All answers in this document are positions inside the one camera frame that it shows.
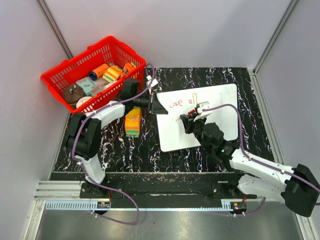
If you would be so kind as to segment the white whiteboard black frame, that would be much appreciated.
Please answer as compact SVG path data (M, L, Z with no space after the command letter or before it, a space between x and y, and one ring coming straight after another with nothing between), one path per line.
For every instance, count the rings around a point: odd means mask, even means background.
M161 92L157 94L159 102L168 111L168 114L158 114L157 126L160 150L172 152L187 148L200 146L196 137L186 134L180 115L187 114L197 104L208 102L210 108L231 104L238 106L238 88L234 83L214 85L183 90ZM238 138L238 115L230 107L216 109L210 114L207 123L216 123L219 129L224 132L224 139L227 141Z

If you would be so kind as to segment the teal small box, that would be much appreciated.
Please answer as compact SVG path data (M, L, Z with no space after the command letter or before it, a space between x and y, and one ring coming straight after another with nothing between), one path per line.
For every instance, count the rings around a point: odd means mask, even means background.
M80 88L82 88L86 96L90 96L91 91L96 87L96 85L93 83L93 81L89 77L84 77L76 81L76 84Z

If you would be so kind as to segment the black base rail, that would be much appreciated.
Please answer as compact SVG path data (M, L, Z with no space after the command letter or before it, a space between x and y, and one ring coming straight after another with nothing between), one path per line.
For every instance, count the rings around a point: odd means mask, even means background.
M108 172L102 185L139 195L196 195L212 199L255 199L236 188L239 173L234 172Z

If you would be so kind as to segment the brown round donut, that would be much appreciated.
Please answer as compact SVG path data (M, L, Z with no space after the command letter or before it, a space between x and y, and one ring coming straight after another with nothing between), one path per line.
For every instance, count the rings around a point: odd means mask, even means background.
M70 84L62 91L62 98L69 105L76 104L81 98L85 97L84 90L76 83Z

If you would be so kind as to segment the red capped whiteboard marker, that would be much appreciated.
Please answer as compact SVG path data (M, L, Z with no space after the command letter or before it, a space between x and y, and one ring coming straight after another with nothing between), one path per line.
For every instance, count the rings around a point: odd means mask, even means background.
M178 118L176 119L176 121L181 120L182 117L188 117L189 115L194 114L195 112L196 112L196 110L195 110L195 109L192 109L192 110L188 111L187 113L180 114L180 115L178 116Z

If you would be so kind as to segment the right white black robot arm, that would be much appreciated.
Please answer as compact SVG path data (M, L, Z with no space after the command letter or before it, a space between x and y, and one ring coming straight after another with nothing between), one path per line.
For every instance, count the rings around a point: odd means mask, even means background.
M179 116L184 132L195 136L213 159L231 172L237 172L228 183L233 198L255 195L276 200L292 212L310 217L318 205L320 184L311 170L303 165L288 166L271 162L243 150L236 140L225 140L216 123L193 111Z

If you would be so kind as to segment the white round container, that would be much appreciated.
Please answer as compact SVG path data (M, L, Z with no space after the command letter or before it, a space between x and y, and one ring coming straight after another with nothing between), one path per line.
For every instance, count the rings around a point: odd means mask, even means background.
M92 97L91 96L85 96L82 97L78 100L78 102L76 103L76 108L81 107L83 104L85 104L87 101L89 101Z

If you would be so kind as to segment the orange snack box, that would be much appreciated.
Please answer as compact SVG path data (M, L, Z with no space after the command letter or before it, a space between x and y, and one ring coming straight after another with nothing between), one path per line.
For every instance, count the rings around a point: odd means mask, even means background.
M122 73L120 75L121 78L127 76L130 71L134 70L136 68L136 65L133 62L126 63L122 69Z

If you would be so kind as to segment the red plastic shopping basket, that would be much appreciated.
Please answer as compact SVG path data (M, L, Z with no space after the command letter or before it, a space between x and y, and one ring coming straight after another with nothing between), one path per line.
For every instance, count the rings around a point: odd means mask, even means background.
M121 68L126 63L134 63L136 68L78 108L74 108L66 102L63 98L63 90L66 87L86 77L89 72L100 65L110 63ZM123 88L127 78L136 79L139 82L138 92L141 92L144 89L145 67L146 60L139 56L130 46L113 36L107 36L95 44L88 46L87 50L77 56L70 60L66 59L43 73L41 80L46 84L53 97L62 103L72 114L89 113L98 110L113 100Z

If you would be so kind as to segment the stacked colourful sponge pack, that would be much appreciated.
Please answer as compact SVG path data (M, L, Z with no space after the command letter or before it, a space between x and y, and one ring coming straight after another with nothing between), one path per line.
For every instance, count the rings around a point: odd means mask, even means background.
M126 116L124 122L124 129L127 137L137 138L141 130L141 109L134 108Z

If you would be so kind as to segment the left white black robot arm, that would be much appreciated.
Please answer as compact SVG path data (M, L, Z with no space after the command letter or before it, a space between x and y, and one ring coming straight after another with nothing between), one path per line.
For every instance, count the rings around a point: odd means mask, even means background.
M138 93L138 81L133 78L125 80L115 100L89 113L72 115L63 146L69 150L85 173L85 179L92 183L91 192L98 198L107 195L108 185L103 182L106 177L101 167L98 151L101 143L101 130L113 121L122 118L135 107L146 108L154 115L167 115L168 111L158 100L153 87L158 81L147 76L147 88Z

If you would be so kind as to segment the pink white packet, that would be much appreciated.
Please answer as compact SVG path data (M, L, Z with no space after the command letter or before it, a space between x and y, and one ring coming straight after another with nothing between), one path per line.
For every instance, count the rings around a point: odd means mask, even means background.
M98 93L103 92L104 90L111 87L114 83L117 81L108 82L104 78L99 78L96 81L93 81L94 87L90 90L90 94L95 97L98 95Z

